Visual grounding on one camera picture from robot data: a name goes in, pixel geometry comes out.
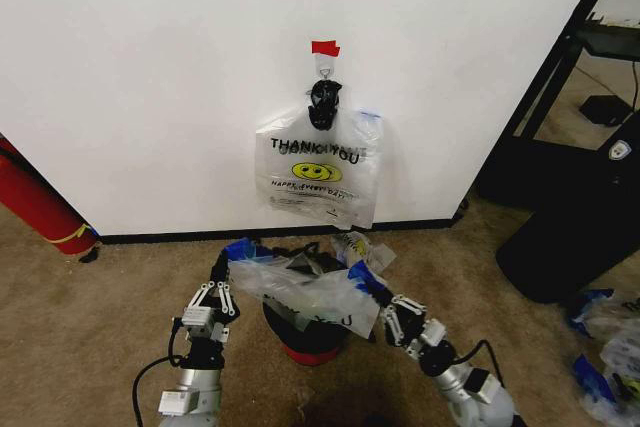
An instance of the red fire extinguisher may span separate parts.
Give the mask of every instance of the red fire extinguisher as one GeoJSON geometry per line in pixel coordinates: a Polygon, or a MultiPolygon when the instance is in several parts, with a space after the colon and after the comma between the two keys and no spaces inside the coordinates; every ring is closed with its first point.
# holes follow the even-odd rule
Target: red fire extinguisher
{"type": "Polygon", "coordinates": [[[96,243],[91,227],[4,138],[0,138],[0,202],[65,254],[78,254],[96,243]]]}

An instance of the white plastic bag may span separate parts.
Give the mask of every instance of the white plastic bag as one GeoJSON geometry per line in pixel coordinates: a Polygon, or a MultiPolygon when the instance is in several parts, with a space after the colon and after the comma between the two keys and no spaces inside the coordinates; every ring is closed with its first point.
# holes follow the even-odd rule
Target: white plastic bag
{"type": "Polygon", "coordinates": [[[336,258],[347,267],[362,260],[375,274],[381,273],[396,258],[395,252],[385,244],[374,246],[360,232],[334,235],[331,245],[336,251],[336,258]]]}
{"type": "Polygon", "coordinates": [[[614,372],[640,380],[640,331],[618,332],[605,344],[600,357],[614,372]]]}
{"type": "MultiPolygon", "coordinates": [[[[309,320],[343,325],[368,338],[380,310],[375,300],[348,278],[348,270],[322,275],[288,269],[296,258],[255,257],[229,261],[234,288],[259,300],[273,299],[309,320]]],[[[296,324],[301,320],[296,316],[296,324]]]]}
{"type": "Polygon", "coordinates": [[[306,107],[256,132],[258,195],[287,210],[348,229],[370,228],[376,204],[382,119],[344,108],[317,130],[306,107]]]}
{"type": "Polygon", "coordinates": [[[621,330],[640,332],[640,296],[616,290],[611,297],[594,301],[581,321],[589,335],[602,341],[621,330]]]}

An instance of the yellow smiley face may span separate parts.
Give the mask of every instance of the yellow smiley face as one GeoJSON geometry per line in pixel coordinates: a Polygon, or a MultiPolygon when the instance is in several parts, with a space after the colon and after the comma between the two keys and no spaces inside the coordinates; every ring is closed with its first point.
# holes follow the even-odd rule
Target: yellow smiley face
{"type": "Polygon", "coordinates": [[[322,166],[331,174],[329,175],[329,178],[326,179],[327,182],[337,182],[339,180],[342,180],[342,172],[340,172],[337,167],[329,164],[322,164],[322,166]]]}
{"type": "Polygon", "coordinates": [[[312,162],[301,162],[294,165],[291,170],[299,179],[323,181],[331,177],[331,172],[324,165],[312,162]]]}

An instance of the crumpled plastic bag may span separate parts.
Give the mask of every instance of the crumpled plastic bag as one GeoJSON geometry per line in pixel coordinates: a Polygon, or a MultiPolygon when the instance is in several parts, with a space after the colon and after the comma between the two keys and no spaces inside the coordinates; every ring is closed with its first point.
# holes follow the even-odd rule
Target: crumpled plastic bag
{"type": "Polygon", "coordinates": [[[586,391],[581,404],[609,427],[640,426],[640,297],[613,289],[589,290],[572,306],[569,324],[605,342],[604,374],[581,356],[574,371],[586,391]]]}
{"type": "Polygon", "coordinates": [[[381,273],[396,258],[395,252],[385,244],[374,246],[360,232],[336,234],[331,237],[331,245],[336,251],[336,258],[347,267],[364,261],[375,274],[381,273]]]}
{"type": "Polygon", "coordinates": [[[637,292],[588,290],[581,297],[581,308],[569,318],[574,329],[603,342],[621,330],[640,331],[640,295],[637,292]]]}
{"type": "Polygon", "coordinates": [[[307,107],[256,132],[258,196],[275,209],[349,229],[370,228],[381,162],[382,119],[340,104],[329,130],[307,107]]]}
{"type": "Polygon", "coordinates": [[[244,239],[227,248],[234,288],[261,301],[278,302],[295,314],[286,318],[299,330],[303,330],[305,321],[318,321],[342,325],[369,337],[380,307],[361,288],[363,276],[373,275],[366,266],[321,275],[302,273],[291,268],[300,264],[300,256],[274,257],[268,249],[252,245],[244,239]]]}

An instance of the red tape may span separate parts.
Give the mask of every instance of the red tape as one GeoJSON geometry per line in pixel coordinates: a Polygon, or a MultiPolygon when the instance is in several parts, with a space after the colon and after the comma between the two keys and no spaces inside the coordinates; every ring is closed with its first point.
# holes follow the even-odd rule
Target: red tape
{"type": "Polygon", "coordinates": [[[312,40],[311,41],[311,53],[312,54],[324,54],[331,57],[337,57],[340,53],[340,47],[336,45],[335,40],[312,40]]]}

